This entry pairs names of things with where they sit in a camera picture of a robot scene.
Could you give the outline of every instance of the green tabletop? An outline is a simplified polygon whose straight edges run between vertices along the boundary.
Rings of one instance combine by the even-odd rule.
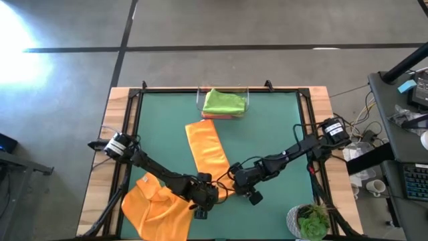
[[[138,134],[141,147],[171,171],[197,174],[187,142],[185,125],[201,120],[195,93],[145,93]],[[237,120],[215,120],[215,128],[230,163],[254,155],[275,154],[296,143],[292,127],[301,123],[294,92],[250,93],[249,110]],[[298,138],[303,137],[297,128]],[[215,206],[207,220],[192,220],[189,239],[287,239],[294,238],[286,226],[289,209],[314,202],[306,156],[286,170],[256,185],[264,199],[253,206],[245,197],[233,195]],[[146,173],[133,167],[129,189]],[[138,238],[124,218],[121,238]]]

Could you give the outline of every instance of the keyboard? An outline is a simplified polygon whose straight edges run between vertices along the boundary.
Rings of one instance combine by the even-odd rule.
[[[428,165],[403,164],[402,168],[407,197],[428,202]]]

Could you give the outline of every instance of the white pot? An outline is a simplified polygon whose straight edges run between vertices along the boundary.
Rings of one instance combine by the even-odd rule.
[[[299,223],[297,221],[297,213],[301,207],[306,206],[306,204],[298,205],[288,211],[287,214],[287,227],[288,230],[296,237],[302,238],[300,234]]]

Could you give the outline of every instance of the white cup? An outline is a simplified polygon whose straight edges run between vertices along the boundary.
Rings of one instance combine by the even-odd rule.
[[[380,197],[381,192],[384,192],[387,189],[387,186],[383,181],[376,179],[370,181],[366,184],[366,188],[369,192],[371,192],[375,197]]]
[[[350,186],[352,188],[352,193],[354,194],[354,199],[357,200],[358,199],[357,195],[360,192],[360,188],[355,183],[351,183]]]

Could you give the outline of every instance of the clear plastic container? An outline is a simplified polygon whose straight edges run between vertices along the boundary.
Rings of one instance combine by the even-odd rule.
[[[205,115],[203,113],[203,107],[205,105],[205,99],[207,97],[207,93],[210,92],[212,89],[216,89],[218,92],[222,93],[228,93],[228,94],[236,94],[240,97],[245,98],[245,108],[242,114],[212,114],[212,115]],[[230,118],[236,118],[241,117],[245,114],[245,112],[249,109],[249,88],[248,87],[205,87],[205,86],[199,86],[197,90],[196,95],[196,107],[198,110],[201,111],[203,118],[221,118],[221,119],[230,119]]]

